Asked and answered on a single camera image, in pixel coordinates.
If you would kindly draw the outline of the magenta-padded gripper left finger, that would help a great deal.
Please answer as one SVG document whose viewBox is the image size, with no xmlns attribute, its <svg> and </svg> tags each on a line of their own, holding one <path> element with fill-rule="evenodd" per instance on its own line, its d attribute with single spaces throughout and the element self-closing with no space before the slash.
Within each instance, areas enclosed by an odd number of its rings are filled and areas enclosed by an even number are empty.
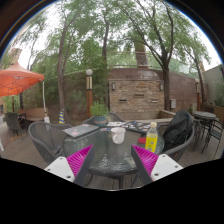
<svg viewBox="0 0 224 224">
<path fill-rule="evenodd" d="M 90 163 L 94 157 L 94 148 L 87 146 L 68 157 L 60 156 L 45 168 L 56 176 L 83 186 Z"/>
</svg>

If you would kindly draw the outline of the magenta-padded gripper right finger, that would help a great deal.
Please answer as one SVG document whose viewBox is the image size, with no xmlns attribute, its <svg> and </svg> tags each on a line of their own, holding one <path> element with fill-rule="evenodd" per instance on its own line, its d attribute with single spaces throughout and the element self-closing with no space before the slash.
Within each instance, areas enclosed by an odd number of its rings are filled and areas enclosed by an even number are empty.
<svg viewBox="0 0 224 224">
<path fill-rule="evenodd" d="M 131 155 L 143 185 L 148 185 L 182 169 L 182 166 L 168 155 L 157 155 L 137 145 L 131 146 Z"/>
</svg>

